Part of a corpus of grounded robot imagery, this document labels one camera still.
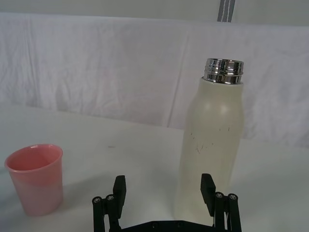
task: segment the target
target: bottle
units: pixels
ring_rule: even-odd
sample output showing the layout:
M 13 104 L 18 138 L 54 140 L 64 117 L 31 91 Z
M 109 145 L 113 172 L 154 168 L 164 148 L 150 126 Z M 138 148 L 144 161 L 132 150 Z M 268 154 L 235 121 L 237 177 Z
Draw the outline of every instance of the bottle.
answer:
M 185 123 L 176 220 L 212 225 L 200 191 L 202 173 L 210 173 L 216 191 L 226 194 L 244 124 L 242 71 L 241 61 L 207 60 Z

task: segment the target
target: white table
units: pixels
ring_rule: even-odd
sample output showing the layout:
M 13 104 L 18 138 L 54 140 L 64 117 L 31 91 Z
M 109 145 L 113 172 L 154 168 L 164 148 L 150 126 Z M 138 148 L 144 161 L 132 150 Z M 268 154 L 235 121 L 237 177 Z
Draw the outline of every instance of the white table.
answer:
M 0 104 L 0 231 L 91 232 L 94 196 L 126 175 L 121 226 L 172 219 L 183 132 L 105 118 Z M 27 217 L 5 158 L 53 143 L 64 150 L 65 200 L 54 213 Z M 244 232 L 309 229 L 309 150 L 242 140 L 231 192 L 239 196 Z

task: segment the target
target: white fabric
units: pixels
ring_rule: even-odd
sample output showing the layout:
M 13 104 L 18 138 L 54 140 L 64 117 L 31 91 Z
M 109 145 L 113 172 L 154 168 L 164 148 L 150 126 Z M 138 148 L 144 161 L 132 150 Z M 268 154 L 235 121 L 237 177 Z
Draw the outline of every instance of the white fabric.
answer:
M 309 28 L 0 14 L 0 102 L 182 128 L 209 57 L 245 62 L 244 138 L 309 147 Z

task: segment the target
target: bolt head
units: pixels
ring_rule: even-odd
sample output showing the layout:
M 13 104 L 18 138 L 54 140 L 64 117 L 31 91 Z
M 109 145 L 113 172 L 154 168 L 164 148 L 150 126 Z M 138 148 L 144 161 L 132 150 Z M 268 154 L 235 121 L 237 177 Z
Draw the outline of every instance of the bolt head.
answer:
M 94 203 L 98 203 L 99 201 L 101 201 L 101 199 L 100 199 L 99 197 L 97 197 L 97 198 L 95 198 L 95 199 L 93 200 Z
M 153 224 L 152 224 L 152 227 L 154 228 L 154 229 L 156 229 L 156 228 L 158 228 L 158 223 L 157 222 L 154 222 Z
M 216 193 L 216 197 L 217 197 L 217 198 L 223 198 L 223 195 L 222 195 L 221 193 L 218 192 L 218 193 Z
M 114 200 L 114 196 L 108 196 L 108 197 L 107 197 L 107 200 L 108 200 L 108 201 Z
M 231 200 L 236 200 L 237 197 L 236 197 L 235 195 L 230 195 L 230 199 L 231 199 Z

